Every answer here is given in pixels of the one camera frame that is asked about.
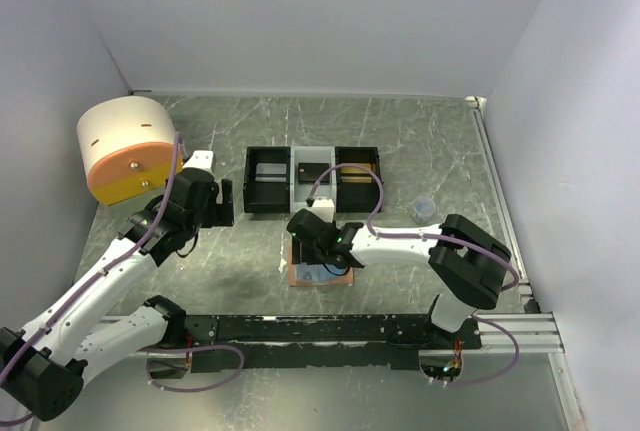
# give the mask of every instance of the black bin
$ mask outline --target black bin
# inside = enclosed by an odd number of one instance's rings
[[[289,176],[291,167],[291,150],[289,147],[248,147],[247,160],[244,167],[245,213],[288,213],[289,212]],[[256,181],[258,163],[285,164],[284,182],[264,183]]]
[[[336,146],[336,164],[369,164],[372,171],[382,180],[380,173],[380,155],[377,147]],[[337,175],[337,203],[339,213],[370,213],[380,199],[378,185],[372,179],[370,183],[349,183],[342,179],[342,169]]]

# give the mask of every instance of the table surface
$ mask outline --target table surface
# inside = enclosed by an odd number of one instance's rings
[[[465,377],[511,356],[469,355]],[[226,374],[195,374],[172,386],[200,387]],[[198,394],[149,386],[142,358],[121,361],[91,382],[59,418],[38,431],[567,431],[549,359],[524,354],[505,376],[442,390],[419,371],[386,367],[250,369]]]
[[[447,98],[153,97],[166,107],[189,151],[212,149],[216,179],[234,183],[236,224],[203,230],[186,259],[170,257],[114,307],[127,315],[156,294],[189,314],[424,313],[440,278],[424,266],[369,266],[353,286],[290,287],[290,215],[243,212],[247,146],[377,146],[385,181],[380,226],[415,226],[407,205],[426,193],[437,205],[433,222],[449,213],[471,219],[505,241],[498,200],[485,164],[477,124],[464,100]],[[126,218],[161,190],[124,203],[100,205],[76,279],[102,255]],[[364,220],[362,214],[338,221]],[[522,313],[517,289],[502,293],[497,313]]]

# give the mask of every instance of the white wall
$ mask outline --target white wall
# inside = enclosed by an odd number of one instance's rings
[[[640,0],[543,0],[487,127],[592,430],[640,421]]]
[[[540,0],[86,0],[133,89],[485,96]]]
[[[83,6],[0,0],[0,326],[71,285],[95,212],[76,121],[126,91]]]

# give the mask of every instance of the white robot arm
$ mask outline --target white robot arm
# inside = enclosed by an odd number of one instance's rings
[[[429,263],[448,290],[436,298],[431,323],[454,333],[477,309],[494,309],[506,269],[477,252],[486,250],[508,262],[511,252],[502,243],[460,215],[449,215],[440,225],[420,228],[378,228],[372,234],[362,223],[336,227],[331,199],[316,198],[312,206],[298,211],[287,230],[302,245],[308,264],[331,264],[338,268],[364,268],[373,264]],[[439,239],[462,239],[474,249]]]
[[[60,415],[84,385],[131,353],[151,345],[171,346],[184,337],[186,313],[161,296],[89,333],[133,285],[182,249],[200,228],[233,225],[231,182],[222,180],[220,189],[213,168],[213,153],[196,151],[176,174],[162,219],[141,249],[115,267],[107,266],[150,229],[161,196],[129,218],[98,262],[54,305],[18,333],[0,329],[0,371],[7,375],[2,388],[39,419]],[[222,203],[217,203],[220,190]],[[5,366],[18,353],[22,357],[7,374]]]

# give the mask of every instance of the floor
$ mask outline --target floor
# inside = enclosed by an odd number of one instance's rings
[[[171,114],[189,151],[212,149],[216,178],[234,182],[236,224],[201,232],[186,259],[171,257],[115,306],[133,312],[162,294],[190,314],[339,314],[426,312],[444,290],[428,265],[370,266],[353,286],[292,288],[284,261],[288,215],[243,213],[247,146],[377,146],[385,181],[382,226],[412,226],[406,207],[419,193],[438,206],[434,222],[463,214],[499,240],[505,233],[472,111],[445,98],[259,98],[155,96]],[[99,206],[77,277],[101,256],[126,218],[156,193]],[[339,220],[363,220],[343,215]],[[517,289],[501,295],[498,313],[522,313]]]

